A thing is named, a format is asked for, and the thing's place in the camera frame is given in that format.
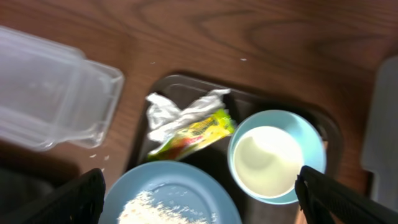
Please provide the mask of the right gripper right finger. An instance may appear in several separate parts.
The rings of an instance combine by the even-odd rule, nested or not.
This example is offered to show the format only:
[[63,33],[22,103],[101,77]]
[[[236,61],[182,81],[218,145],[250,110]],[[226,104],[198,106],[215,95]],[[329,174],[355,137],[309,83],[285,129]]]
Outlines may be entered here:
[[303,166],[295,193],[307,223],[397,224],[397,213],[366,198],[325,174]]

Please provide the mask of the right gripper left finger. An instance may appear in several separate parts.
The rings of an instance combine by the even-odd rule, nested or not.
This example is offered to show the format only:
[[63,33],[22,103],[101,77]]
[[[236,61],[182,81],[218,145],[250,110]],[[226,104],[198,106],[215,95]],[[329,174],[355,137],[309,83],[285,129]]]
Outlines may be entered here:
[[104,206],[103,172],[94,168],[1,217],[2,224],[98,224]]

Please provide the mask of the white cup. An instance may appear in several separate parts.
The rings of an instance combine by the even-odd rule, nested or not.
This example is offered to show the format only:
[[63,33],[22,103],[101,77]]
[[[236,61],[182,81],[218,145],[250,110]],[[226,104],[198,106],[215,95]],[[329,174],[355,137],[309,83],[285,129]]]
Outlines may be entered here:
[[255,197],[277,198],[288,194],[303,165],[298,142],[288,132],[272,126],[250,129],[233,148],[235,177]]

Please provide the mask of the light blue bowl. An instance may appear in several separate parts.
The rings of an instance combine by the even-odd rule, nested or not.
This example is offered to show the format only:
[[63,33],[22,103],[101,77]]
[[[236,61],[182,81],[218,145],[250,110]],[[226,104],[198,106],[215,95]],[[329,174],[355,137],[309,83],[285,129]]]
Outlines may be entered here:
[[228,167],[234,181],[238,184],[241,190],[243,190],[250,197],[268,204],[286,205],[295,203],[298,200],[295,193],[295,182],[293,190],[284,196],[277,198],[262,198],[255,197],[247,193],[238,183],[237,178],[235,177],[232,166],[233,148],[235,147],[239,138],[245,132],[260,126],[272,126],[288,132],[301,147],[304,159],[303,166],[309,166],[321,173],[325,173],[326,151],[321,136],[312,124],[296,113],[285,110],[265,110],[249,116],[241,124],[239,124],[229,141],[227,155]]

